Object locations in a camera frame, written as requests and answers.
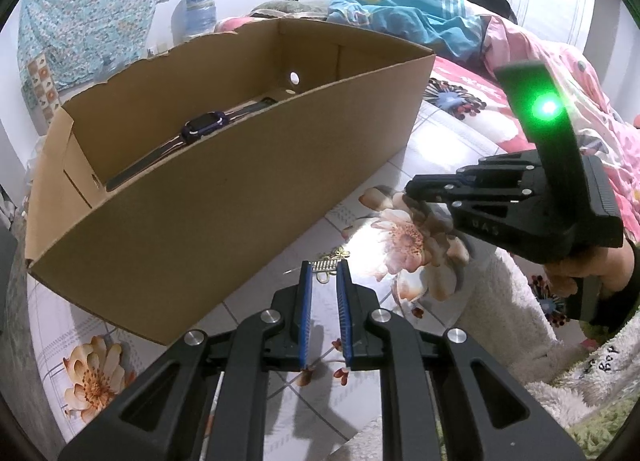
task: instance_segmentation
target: green fluffy fabric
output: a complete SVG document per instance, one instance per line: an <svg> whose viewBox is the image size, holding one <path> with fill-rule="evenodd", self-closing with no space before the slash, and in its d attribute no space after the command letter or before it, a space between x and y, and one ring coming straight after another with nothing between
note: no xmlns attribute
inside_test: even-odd
<svg viewBox="0 0 640 461"><path fill-rule="evenodd" d="M612 403L567 431L587 459L597 459L611 443L636 404L639 395L640 393Z"/></svg>

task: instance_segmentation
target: human hand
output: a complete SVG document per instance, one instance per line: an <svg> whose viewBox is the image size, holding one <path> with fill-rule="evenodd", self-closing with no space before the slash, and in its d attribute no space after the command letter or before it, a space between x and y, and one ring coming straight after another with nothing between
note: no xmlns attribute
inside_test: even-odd
<svg viewBox="0 0 640 461"><path fill-rule="evenodd" d="M622 248L588 248L557 263L545 264L549 289L558 297L575 295L578 286L573 277L596 275L602 281L600 298L622 291L635 267L634 251L625 239Z"/></svg>

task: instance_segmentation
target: black sleeve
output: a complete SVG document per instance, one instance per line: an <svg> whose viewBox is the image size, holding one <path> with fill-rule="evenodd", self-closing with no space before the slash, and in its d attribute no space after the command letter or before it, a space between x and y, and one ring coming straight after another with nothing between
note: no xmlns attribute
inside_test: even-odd
<svg viewBox="0 0 640 461"><path fill-rule="evenodd" d="M591 325L606 326L610 331L619 329L625 323L629 313L638 306L640 297L640 250L631 243L634 251L634 271L625 289L598 303L596 316Z"/></svg>

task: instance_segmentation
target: blue water bottle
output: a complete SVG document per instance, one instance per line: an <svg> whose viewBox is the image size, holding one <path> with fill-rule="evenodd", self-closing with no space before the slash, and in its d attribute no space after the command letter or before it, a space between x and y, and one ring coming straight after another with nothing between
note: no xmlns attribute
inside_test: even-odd
<svg viewBox="0 0 640 461"><path fill-rule="evenodd" d="M216 3L214 0L184 0L185 36L212 32L216 25Z"/></svg>

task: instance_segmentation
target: gray floor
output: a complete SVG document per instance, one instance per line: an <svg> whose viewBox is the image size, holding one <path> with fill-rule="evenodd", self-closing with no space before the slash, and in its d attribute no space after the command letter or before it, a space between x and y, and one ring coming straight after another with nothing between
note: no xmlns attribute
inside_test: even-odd
<svg viewBox="0 0 640 461"><path fill-rule="evenodd" d="M7 292L5 329L0 334L0 393L14 416L42 454L57 459L65 442L60 434L36 367L27 310L27 277L24 267L24 219L16 216L12 233L18 251Z"/></svg>

